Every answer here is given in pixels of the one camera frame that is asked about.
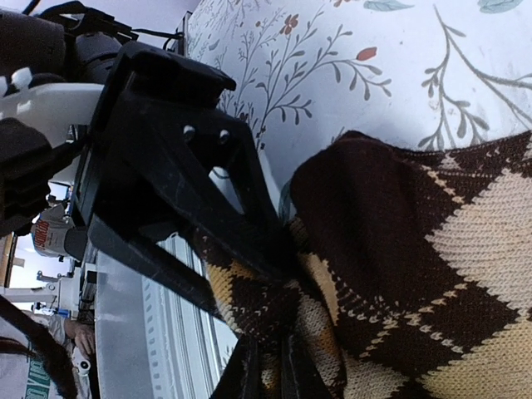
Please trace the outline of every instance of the metal bolt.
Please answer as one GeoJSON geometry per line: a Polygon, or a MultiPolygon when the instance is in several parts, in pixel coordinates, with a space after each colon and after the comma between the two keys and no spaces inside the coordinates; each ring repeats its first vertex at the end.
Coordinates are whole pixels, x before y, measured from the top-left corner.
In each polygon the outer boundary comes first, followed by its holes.
{"type": "Polygon", "coordinates": [[[220,144],[225,144],[227,143],[227,141],[229,141],[229,138],[230,138],[231,134],[227,131],[227,130],[222,130],[220,133],[219,133],[219,139],[218,139],[218,142],[220,144]]]}
{"type": "Polygon", "coordinates": [[[187,143],[194,138],[195,133],[196,129],[191,125],[187,125],[183,128],[183,136],[187,143]]]}

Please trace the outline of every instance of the plant stem print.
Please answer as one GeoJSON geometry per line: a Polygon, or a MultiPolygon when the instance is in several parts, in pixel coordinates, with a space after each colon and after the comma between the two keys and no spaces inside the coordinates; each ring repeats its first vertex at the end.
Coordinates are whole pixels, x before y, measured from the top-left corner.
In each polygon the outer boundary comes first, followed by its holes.
{"type": "Polygon", "coordinates": [[[470,145],[477,145],[485,141],[485,133],[490,129],[488,121],[475,115],[469,110],[470,102],[465,99],[453,98],[446,90],[447,69],[451,52],[455,52],[465,66],[480,80],[495,96],[497,96],[508,108],[525,129],[532,127],[532,117],[520,106],[501,92],[500,87],[513,87],[516,89],[532,90],[532,83],[526,79],[532,74],[522,76],[517,79],[507,79],[492,76],[476,68],[461,50],[459,40],[466,38],[466,35],[457,29],[446,25],[441,19],[441,15],[436,10],[436,15],[446,38],[446,54],[436,67],[425,70],[428,79],[422,82],[421,86],[427,89],[428,96],[436,96],[440,109],[440,121],[432,135],[423,138],[418,146],[424,150],[444,150],[446,140],[452,148],[456,148],[456,139],[470,137],[470,145]],[[459,112],[460,124],[456,129],[451,129],[449,121],[449,110],[454,109],[459,112]]]}
{"type": "MultiPolygon", "coordinates": [[[[346,47],[342,41],[351,40],[352,31],[341,24],[330,36],[317,35],[316,21],[322,15],[320,7],[310,21],[302,24],[299,14],[286,15],[279,9],[271,19],[256,22],[257,32],[246,32],[242,36],[239,60],[244,64],[244,70],[239,90],[237,94],[225,92],[220,99],[220,108],[248,122],[257,150],[264,149],[263,138],[269,118],[280,117],[282,122],[292,120],[299,125],[303,118],[313,117],[313,99],[305,98],[298,89],[323,68],[333,73],[337,83],[346,82],[350,91],[361,87],[364,101],[369,101],[374,91],[392,95],[388,89],[392,80],[378,78],[382,70],[369,63],[377,56],[377,48],[363,48],[354,58],[341,57],[337,48],[346,47]],[[323,40],[323,44],[316,45],[317,40],[323,40]],[[273,42],[276,42],[275,48],[272,47],[264,64],[259,65],[255,62],[259,49],[264,52],[264,48],[273,42]],[[308,51],[307,43],[310,42],[312,52],[308,51]],[[264,106],[260,110],[255,104],[243,101],[244,93],[249,90],[262,92],[264,106]]],[[[223,60],[220,60],[216,66],[223,69],[222,64],[223,60]]]]}

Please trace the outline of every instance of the folded fabric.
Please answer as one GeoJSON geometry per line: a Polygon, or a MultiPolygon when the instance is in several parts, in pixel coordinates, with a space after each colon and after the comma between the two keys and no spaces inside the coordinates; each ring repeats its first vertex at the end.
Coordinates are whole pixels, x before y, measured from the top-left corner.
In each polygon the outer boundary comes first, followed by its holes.
{"type": "Polygon", "coordinates": [[[289,332],[336,398],[532,397],[531,136],[418,153],[347,133],[292,180],[306,278],[264,281],[199,240],[225,322],[259,341],[264,397],[289,332]]]}

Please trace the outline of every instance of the orange flower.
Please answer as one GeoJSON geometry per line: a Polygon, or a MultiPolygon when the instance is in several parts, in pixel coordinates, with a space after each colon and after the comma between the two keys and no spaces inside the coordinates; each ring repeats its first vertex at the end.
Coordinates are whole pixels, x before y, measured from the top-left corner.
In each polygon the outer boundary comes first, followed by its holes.
{"type": "Polygon", "coordinates": [[[358,61],[367,61],[371,58],[374,58],[374,56],[377,55],[377,48],[376,47],[368,47],[362,50],[357,55],[358,61]]]}
{"type": "Polygon", "coordinates": [[[336,0],[336,2],[334,3],[334,7],[340,7],[342,2],[350,2],[350,1],[351,0],[336,0]]]}
{"type": "Polygon", "coordinates": [[[299,14],[296,14],[292,17],[292,14],[288,15],[284,21],[283,29],[281,29],[281,34],[289,35],[292,30],[299,24],[298,21],[299,14]]]}

